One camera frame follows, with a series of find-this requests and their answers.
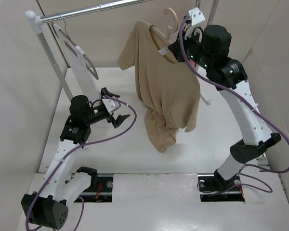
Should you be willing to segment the beige t shirt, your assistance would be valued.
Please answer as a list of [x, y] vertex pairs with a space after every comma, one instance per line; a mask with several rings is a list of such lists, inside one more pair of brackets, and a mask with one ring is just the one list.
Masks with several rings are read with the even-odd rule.
[[146, 132], [162, 153], [176, 143], [178, 129], [195, 129], [200, 102], [198, 79], [170, 51], [161, 54], [167, 46], [155, 26], [137, 21], [117, 59], [121, 70], [135, 68], [137, 97], [147, 108]]

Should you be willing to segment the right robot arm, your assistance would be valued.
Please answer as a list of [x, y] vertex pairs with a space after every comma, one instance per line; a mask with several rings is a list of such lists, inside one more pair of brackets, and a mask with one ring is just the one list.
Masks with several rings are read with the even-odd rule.
[[281, 141], [281, 134], [272, 132], [261, 116], [250, 92], [245, 69], [240, 61], [229, 57], [232, 36], [223, 26], [195, 27], [191, 35], [187, 25], [180, 27], [177, 39], [169, 46], [177, 61], [191, 61], [206, 70], [206, 80], [214, 85], [230, 107], [242, 134], [242, 139], [230, 147], [230, 155], [203, 179], [214, 191], [225, 191], [234, 185], [239, 172]]

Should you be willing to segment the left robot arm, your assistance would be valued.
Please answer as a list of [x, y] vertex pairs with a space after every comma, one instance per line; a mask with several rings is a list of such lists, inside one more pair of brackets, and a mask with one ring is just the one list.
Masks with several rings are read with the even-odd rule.
[[91, 125], [104, 120], [118, 128], [129, 117], [114, 117], [114, 112], [124, 104], [119, 95], [107, 88], [102, 88], [100, 98], [93, 102], [85, 95], [71, 99], [70, 115], [60, 135], [55, 156], [37, 191], [22, 198], [26, 230], [31, 230], [30, 224], [36, 225], [35, 230], [42, 227], [61, 229], [74, 201], [82, 200], [80, 195], [84, 190], [92, 191], [97, 187], [98, 174], [94, 168], [80, 167], [71, 180], [66, 178], [77, 157], [76, 150], [89, 145], [87, 140]]

